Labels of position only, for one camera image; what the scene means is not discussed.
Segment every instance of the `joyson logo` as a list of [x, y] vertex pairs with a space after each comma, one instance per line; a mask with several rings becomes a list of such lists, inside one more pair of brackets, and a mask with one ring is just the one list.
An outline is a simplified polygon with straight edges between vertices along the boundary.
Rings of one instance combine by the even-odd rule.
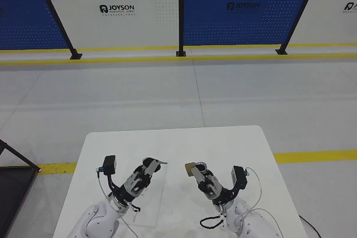
[[227, 11], [242, 11], [259, 9], [261, 4], [259, 2], [229, 2], [227, 4]]
[[357, 13], [357, 3], [348, 2], [344, 7], [343, 13]]
[[100, 5], [102, 16], [127, 16], [135, 15], [135, 5]]

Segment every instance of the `black metal post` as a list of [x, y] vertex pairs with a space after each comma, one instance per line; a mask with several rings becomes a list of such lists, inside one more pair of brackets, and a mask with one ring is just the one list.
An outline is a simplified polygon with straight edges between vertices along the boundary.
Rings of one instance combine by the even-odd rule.
[[71, 43], [69, 37], [67, 36], [64, 25], [62, 25], [61, 19], [58, 16], [57, 11], [55, 10], [55, 8], [53, 6], [52, 0], [46, 0], [46, 3], [48, 4], [50, 12], [54, 17], [54, 20], [57, 23], [59, 30], [61, 31], [63, 37], [65, 38], [67, 46], [69, 47], [69, 50], [71, 52], [70, 59], [71, 60], [79, 60], [82, 57], [82, 54], [78, 54], [77, 50], [74, 49], [73, 44]]
[[186, 56], [184, 51], [184, 0], [178, 0], [178, 51], [176, 56]]
[[286, 52], [287, 45], [290, 42], [292, 34], [295, 31], [296, 26], [298, 25], [298, 22], [299, 22], [302, 14], [304, 12], [305, 6], [307, 6], [307, 3], [308, 3], [308, 0], [304, 0], [303, 1], [303, 4], [302, 4], [302, 6], [301, 6], [296, 18], [295, 18], [294, 23], [292, 24], [290, 33], [288, 34], [286, 41], [283, 44], [281, 44], [280, 49], [276, 49], [275, 50], [276, 53], [278, 53], [278, 55], [287, 55], [287, 52]]
[[20, 154], [18, 151], [16, 151], [15, 149], [13, 149], [10, 145], [8, 145], [7, 143], [5, 143], [4, 141], [2, 141], [0, 139], [0, 145], [3, 146], [5, 149], [9, 150], [12, 154], [14, 154], [15, 156], [17, 156], [19, 159], [21, 159], [22, 161], [24, 161], [25, 163], [29, 164], [32, 168], [34, 168], [36, 171], [39, 171], [40, 168], [35, 165], [34, 163], [32, 163], [29, 159], [27, 159], [24, 155]]

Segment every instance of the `white table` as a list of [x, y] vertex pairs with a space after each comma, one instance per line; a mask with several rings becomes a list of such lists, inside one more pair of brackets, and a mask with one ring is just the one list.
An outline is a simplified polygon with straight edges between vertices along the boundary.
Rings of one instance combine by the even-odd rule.
[[[257, 207], [265, 208], [277, 219], [285, 238], [307, 238], [295, 206], [284, 184], [274, 156], [259, 126], [213, 127], [198, 129], [100, 132], [87, 135], [76, 171], [62, 209], [54, 238], [67, 237], [85, 209], [104, 199], [95, 168], [107, 155], [116, 155], [117, 170], [113, 181], [122, 185], [144, 157], [150, 156], [168, 165], [155, 173], [151, 185], [134, 200], [142, 212], [133, 222], [129, 210], [126, 221], [142, 237], [232, 237], [227, 228], [207, 230], [199, 225], [205, 217], [215, 216], [212, 202], [188, 177], [184, 164], [203, 161], [224, 187], [232, 188], [233, 165], [252, 167], [261, 179], [263, 195]], [[110, 192], [101, 175], [105, 191]], [[239, 193], [253, 205], [259, 196], [259, 184], [253, 173]], [[272, 218], [260, 211], [273, 227]], [[115, 237], [134, 237], [120, 225]]]

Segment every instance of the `black cart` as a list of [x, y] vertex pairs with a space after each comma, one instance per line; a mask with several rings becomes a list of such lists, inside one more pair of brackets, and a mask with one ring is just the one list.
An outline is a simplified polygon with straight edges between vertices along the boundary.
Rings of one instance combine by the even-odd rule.
[[36, 173], [41, 170], [0, 139], [0, 155], [5, 149], [29, 166], [0, 167], [0, 238], [7, 235]]

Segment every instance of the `white wall panel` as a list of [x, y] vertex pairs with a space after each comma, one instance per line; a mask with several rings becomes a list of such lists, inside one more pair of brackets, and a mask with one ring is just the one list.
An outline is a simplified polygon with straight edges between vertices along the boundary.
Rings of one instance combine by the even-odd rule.
[[[177, 1], [54, 0], [54, 5], [75, 48], [116, 48], [178, 45]], [[309, 0], [290, 43], [357, 43], [357, 9], [346, 12], [348, 2]], [[101, 5], [134, 5], [135, 12], [106, 15]]]

